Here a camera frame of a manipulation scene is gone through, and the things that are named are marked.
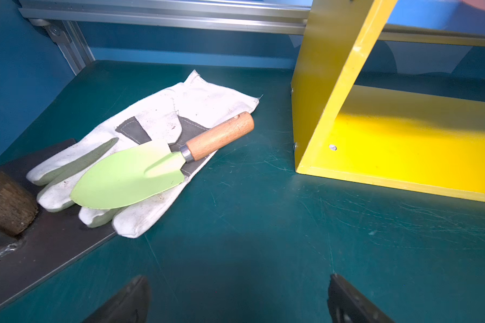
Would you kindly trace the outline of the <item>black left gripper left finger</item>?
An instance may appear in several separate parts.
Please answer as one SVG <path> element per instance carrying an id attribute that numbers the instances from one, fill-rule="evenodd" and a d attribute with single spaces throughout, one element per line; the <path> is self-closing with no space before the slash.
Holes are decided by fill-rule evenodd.
<path id="1" fill-rule="evenodd" d="M 148 279 L 138 275 L 82 322 L 147 322 L 150 300 Z"/>

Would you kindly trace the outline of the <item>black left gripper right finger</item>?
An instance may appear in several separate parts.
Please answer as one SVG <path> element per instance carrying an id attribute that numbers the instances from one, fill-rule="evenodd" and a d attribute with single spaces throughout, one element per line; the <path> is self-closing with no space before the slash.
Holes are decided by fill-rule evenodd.
<path id="1" fill-rule="evenodd" d="M 394 323 L 343 276 L 330 277 L 327 306 L 332 322 Z"/>

